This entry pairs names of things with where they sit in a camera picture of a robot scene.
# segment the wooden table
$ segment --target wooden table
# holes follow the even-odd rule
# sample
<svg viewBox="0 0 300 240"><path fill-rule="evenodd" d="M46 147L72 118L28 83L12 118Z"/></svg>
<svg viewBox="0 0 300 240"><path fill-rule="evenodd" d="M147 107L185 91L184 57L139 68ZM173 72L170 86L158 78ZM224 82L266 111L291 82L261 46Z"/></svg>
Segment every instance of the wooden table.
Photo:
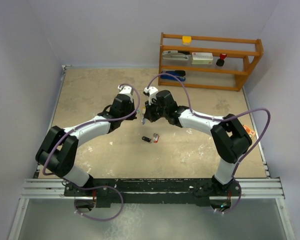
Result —
<svg viewBox="0 0 300 240"><path fill-rule="evenodd" d="M142 94L143 89L157 72L158 69L151 68L68 69L52 125L65 128L90 120L112 103L121 83L134 85L144 106L147 98ZM158 86L158 89L170 90L179 105L188 105L181 87ZM247 110L242 91L201 88L188 91L192 107L202 113L226 116ZM210 136L169 125L165 119L142 125L140 115L137 116L137 120L124 121L114 132L82 145L77 150L75 164L94 178L210 178L216 172L220 157ZM252 127L248 115L240 121ZM160 135L158 143L141 140L142 136L151 137L154 133ZM236 177L266 177L258 147L239 166Z"/></svg>

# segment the cable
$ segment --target cable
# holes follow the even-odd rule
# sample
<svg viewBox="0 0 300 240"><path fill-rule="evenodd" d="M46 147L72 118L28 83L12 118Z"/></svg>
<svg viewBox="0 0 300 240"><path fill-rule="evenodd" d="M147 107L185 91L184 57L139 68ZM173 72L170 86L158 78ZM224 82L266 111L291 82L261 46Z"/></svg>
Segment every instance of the cable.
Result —
<svg viewBox="0 0 300 240"><path fill-rule="evenodd" d="M127 86L131 87L131 88L135 91L135 93L136 93L136 96L137 96L137 99L138 99L138 103L137 103L137 106L134 108L134 110L133 110L131 113L129 113L127 116L123 116L123 117L119 117L119 118L113 118L113 119L98 119L98 120L87 121L87 122L84 122L84 123L78 125L78 126L75 127L74 129L71 129L70 131L66 132L66 133L60 138L60 140L55 144L55 146L54 146L53 149L51 150L49 156L47 157L47 159L46 159L46 161L45 161L45 163L44 163L44 166L43 166L43 170L42 170L43 175L45 175L45 176L53 175L53 173L47 173L47 172L46 172L47 166L48 166L48 164L49 164L49 162L50 162L50 160L51 160L51 157L52 157L53 154L55 153L57 147L58 147L58 146L64 141L64 139L66 139L66 137L68 137L71 133L73 133L74 131L77 131L77 130L79 130L79 129L81 129L81 128L87 126L87 125L94 124L94 123L99 123L99 122L114 122L114 121L125 120L125 119L129 118L130 116L132 116L133 114L135 114L135 113L137 112L137 109L140 107L140 95L139 95L137 89L136 89L134 86L132 86L132 85L130 85L130 84L128 84L128 83L120 84L119 87L121 87L121 86L123 86L123 85L127 85ZM122 194L121 194L116 188L114 188L114 187L112 187L112 186L96 186L96 187L85 188L85 187L80 187L80 186L76 185L76 184L73 183L73 182L72 182L72 184L73 184L74 186L76 186L78 189L86 190L86 191L89 191L89 190L95 190L95 189L100 189L100 188L108 188L108 189L112 189L112 190L114 190L115 192L117 192L117 193L119 194L119 197L120 197L120 199L121 199L121 207L120 207L120 210L118 211L118 213L117 213L116 215L110 217L110 218L104 218L104 219L103 219L103 218L92 217L92 216L89 216L89 215L86 215L86 214L80 212L80 211L78 210L78 207L76 206L76 201L74 201L74 208L75 208L75 210L76 210L78 213L80 213L82 216L84 216L84 217L86 217L86 218L88 218L88 219L91 219L91 220L96 220L96 221L106 222L106 221L110 221L110 220L116 218L116 217L121 213L121 211L122 211L122 209L123 209L123 207L124 207L124 199L123 199L123 197L122 197Z"/></svg>
<svg viewBox="0 0 300 240"><path fill-rule="evenodd" d="M155 76L148 84L148 86L146 87L147 89L150 87L150 85L152 84L152 82L157 78L157 77L160 77L162 75L167 75L167 76L170 76L172 78L174 78L175 80L177 80L181 86L183 87L183 90L185 92L185 95L186 95L186 98L187 98L187 101L188 101L188 105L189 105L189 110L190 112L198 117L198 118L201 118L201 119L207 119L207 120L211 120L211 121L217 121L217 122L228 122L228 121L232 121L234 119L237 119L239 117L242 117L244 115L247 115L247 114L251 114L251 113L254 113L254 112L257 112L257 111L265 111L267 113L267 121L266 121L266 124L259 136L259 138L255 141L255 143L252 145L252 147L250 147L250 149L238 160L234 170L233 170L233 173L232 175L234 176L237 169L238 169L238 166L239 164L243 161L243 159L258 145L258 143L260 142L260 140L262 139L262 137L264 136L265 132L267 131L268 129L268 126L270 124L270 120L271 120L271 114L270 114L270 111L264 107L260 107L260 108L256 108L256 109L252 109L252 110L248 110L248 111L244 111L238 115L235 115L235 116L232 116L232 117L229 117L229 118L226 118L226 119L221 119L221 118L212 118L212 117L209 117L209 116L202 116L202 115L199 115L197 114L196 112L194 112L194 110L192 109L192 106L191 106L191 101L190 101L190 97L189 97L189 93L185 87L185 85L174 75L172 74L169 74L169 73L160 73L158 74L157 76Z"/></svg>

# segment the white wall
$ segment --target white wall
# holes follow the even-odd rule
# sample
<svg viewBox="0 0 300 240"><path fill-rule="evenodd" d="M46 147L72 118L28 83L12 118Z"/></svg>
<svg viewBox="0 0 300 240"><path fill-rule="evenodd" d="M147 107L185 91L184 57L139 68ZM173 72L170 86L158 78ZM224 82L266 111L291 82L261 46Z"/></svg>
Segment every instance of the white wall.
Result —
<svg viewBox="0 0 300 240"><path fill-rule="evenodd" d="M157 66L160 33L257 38L278 0L29 0L62 64Z"/></svg>
<svg viewBox="0 0 300 240"><path fill-rule="evenodd" d="M271 176L281 177L300 240L300 0L279 0L260 38L264 55L245 89L251 107L271 111L264 154ZM261 131L265 115L254 117Z"/></svg>
<svg viewBox="0 0 300 240"><path fill-rule="evenodd" d="M47 131L62 68L28 0L0 0L0 240Z"/></svg>

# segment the purple cable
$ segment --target purple cable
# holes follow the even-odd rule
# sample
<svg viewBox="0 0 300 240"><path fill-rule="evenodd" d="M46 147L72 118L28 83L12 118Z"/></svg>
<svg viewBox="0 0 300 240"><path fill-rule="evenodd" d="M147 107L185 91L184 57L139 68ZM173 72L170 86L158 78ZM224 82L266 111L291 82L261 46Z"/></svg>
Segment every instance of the purple cable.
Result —
<svg viewBox="0 0 300 240"><path fill-rule="evenodd" d="M240 186L240 183L235 179L235 173L239 167L239 164L243 161L243 159L258 145L258 143L260 142L260 140L263 138L265 132L267 131L268 127L269 127L269 124L270 124L270 120L271 120L271 114L270 114L270 111L264 107L260 107L260 108L256 108L256 109L252 109L252 110L248 110L248 111L245 111L245 112L242 112L236 116L232 116L232 117L229 117L229 118L226 118L226 119L220 119L220 118L212 118L212 117L208 117L208 116L202 116L202 115L199 115L197 113L195 113L191 107L191 101L190 101L190 97L189 97L189 94L188 94L188 91L185 87L185 85L174 75L172 74L169 74L169 73L160 73L158 74L157 76L155 76L148 84L148 86L146 87L147 89L150 87L150 85L152 84L152 82L162 76L162 75L166 75L166 76L170 76L172 78L174 78L175 80L177 80L181 86L183 87L183 90L185 92L185 95L186 95L186 98L187 98L187 101L188 101L188 105L189 105L189 110L190 112L198 117L198 118L201 118L201 119L207 119L207 120L212 120L212 121L218 121L218 122L228 122L228 121L231 121L231 120L234 120L234 119L237 119L239 117L242 117L244 115L247 115L247 114L251 114L251 113L254 113L254 112L257 112L257 111L265 111L266 114L267 114L267 121L266 121L266 124L260 134L260 136L258 137L258 139L255 141L255 143L252 145L252 147L250 147L250 149L238 160L238 162L236 163L236 166L234 167L234 170L233 170L233 173L232 173L232 177L233 177L233 180L238 184L239 186L239 190L240 190L240 194L239 194L239 198L238 200L235 202L235 204L229 209L227 210L225 213L229 213L231 211L233 211L239 204L240 200L241 200L241 194L242 194L242 189L241 189L241 186Z"/></svg>
<svg viewBox="0 0 300 240"><path fill-rule="evenodd" d="M50 160L51 160L53 154L55 153L57 147L58 147L59 145L61 145L61 143L64 141L64 139L66 139L66 137L68 137L70 134L72 134L75 130L77 131L77 130L81 129L82 127L85 127L85 126L90 125L90 124L93 124L93 123L99 123L99 122L114 122L114 121L125 120L125 119L129 118L130 116L132 116L135 112L137 112L138 108L140 107L140 95L139 95L137 89L136 89L134 86L132 86L132 85L130 85L130 84L128 84L128 83L120 84L119 87L121 87L121 86L123 86L123 85L127 85L127 86L131 87L131 88L135 91L135 93L136 93L136 96L137 96L137 98L138 98L138 104L137 104L137 106L134 108L134 110L133 110L130 114L128 114L127 116L123 116L123 117L119 117L119 118L113 118L113 119L100 119L100 120L96 120L96 121L94 121L94 120L87 121L87 122L84 122L84 123L78 125L75 129L71 129L70 131L68 131L67 133L65 133L65 134L60 138L60 140L55 144L55 146L54 146L53 149L51 150L49 156L47 157L47 159L46 159L46 161L45 161L45 163L44 163L44 166L43 166L43 170L42 170L43 175L45 175L45 176L53 175L53 173L47 173L47 172L46 172L47 166L48 166L48 164L49 164L49 162L50 162ZM110 217L110 218L105 218L105 219L103 219L103 218L96 218L96 217L92 217L92 216L88 216L88 215L86 215L86 214L83 214L82 212L79 212L79 210L78 210L78 208L77 208L77 206L76 206L76 202L74 202L74 208L75 208L80 214L82 214L82 216L84 216L84 217L86 217L86 218L88 218L88 219L106 222L106 221L109 221L109 220L112 220L112 219L116 218L116 217L121 213L122 209L124 208L124 199L123 199L123 197L122 197L122 194L121 194L117 189L115 189L115 188L112 187L112 186L96 186L96 187L84 188L84 187L80 187L80 186L76 185L76 184L73 183L73 182L72 182L72 184L75 185L75 186L76 186L77 188L79 188L79 189L82 189L82 190L88 190L88 191L89 191L89 190L100 189L100 188L109 188L109 189L112 189L112 190L116 191L116 192L119 194L119 197L120 197L120 199L121 199L121 207L120 207L119 212L118 212L116 215L114 215L114 216L112 216L112 217Z"/></svg>

